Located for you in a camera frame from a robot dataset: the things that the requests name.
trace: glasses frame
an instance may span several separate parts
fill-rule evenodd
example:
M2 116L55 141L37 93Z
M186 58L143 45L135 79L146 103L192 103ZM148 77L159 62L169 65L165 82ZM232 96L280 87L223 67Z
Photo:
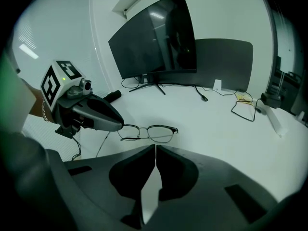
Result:
M138 126L136 126L136 125L132 125L132 124L124 124L123 127L125 127L125 126L126 126L126 127L134 127L134 128L137 128L137 129L138 129L138 135L137 135L136 138L128 138L128 137L123 138L123 137L120 135L119 131L118 131L117 133L118 133L118 135L121 137L121 141L136 141L136 140L151 139L151 140L153 140L153 141L156 142L156 143L168 143L168 142L170 142L170 141L172 140L173 135L179 133L179 130L178 130L177 128L169 127L169 126L165 126L165 125L152 125L152 126L149 126L149 127L147 127L147 128L145 128L145 127L141 127L141 128L140 128L140 127L138 127ZM151 138L151 136L150 136L150 134L149 134L149 129L150 129L150 128L156 128L156 127L168 128L168 129L170 129L170 130L172 131L172 135L171 135L170 140L167 141L167 142L158 142L158 141L155 141L155 140L154 140L154 139L156 139L156 138L169 137L170 135L158 136L158 137L153 137L153 138ZM147 138L140 138L140 129L146 129L147 134L148 134L148 137L147 137Z

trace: glasses lens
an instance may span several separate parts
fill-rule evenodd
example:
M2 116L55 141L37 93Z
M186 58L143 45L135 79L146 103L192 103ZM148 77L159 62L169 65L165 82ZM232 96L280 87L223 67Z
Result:
M159 143L167 143L172 139L173 132L165 127L152 127L148 129L149 137Z
M137 138L139 136L139 129L132 126L124 126L120 131L119 135L126 141L132 141L130 138Z

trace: computer monitor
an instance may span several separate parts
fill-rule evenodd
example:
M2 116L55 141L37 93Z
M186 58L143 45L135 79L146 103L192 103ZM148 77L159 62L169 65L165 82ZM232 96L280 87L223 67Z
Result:
M123 79L196 73L193 26L185 0L160 0L127 21L109 40Z
M160 75L159 82L213 88L215 80L219 79L223 89L247 90L254 55L250 42L227 38L197 39L196 52L196 74Z

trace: curved monitor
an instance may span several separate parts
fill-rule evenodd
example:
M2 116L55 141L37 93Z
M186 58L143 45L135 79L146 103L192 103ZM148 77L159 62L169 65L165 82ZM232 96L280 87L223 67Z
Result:
M123 79L151 73L196 73L196 47L185 0L160 0L109 40Z

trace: person's arm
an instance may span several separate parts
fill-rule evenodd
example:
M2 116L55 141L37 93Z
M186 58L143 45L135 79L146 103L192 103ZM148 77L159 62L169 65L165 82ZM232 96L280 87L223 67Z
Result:
M23 80L23 81L37 99L35 101L35 104L33 105L32 109L31 109L31 111L30 111L30 114L34 115L34 116L43 117L43 111L42 111L42 105L43 105L43 100L44 100L43 94L41 93L40 90L35 89L32 86L30 86L25 80ZM49 109L49 107L47 106L46 103L44 104L44 107L45 107L45 115L46 115L47 119L50 122L55 123L53 118L52 118L51 111L50 111L50 109Z

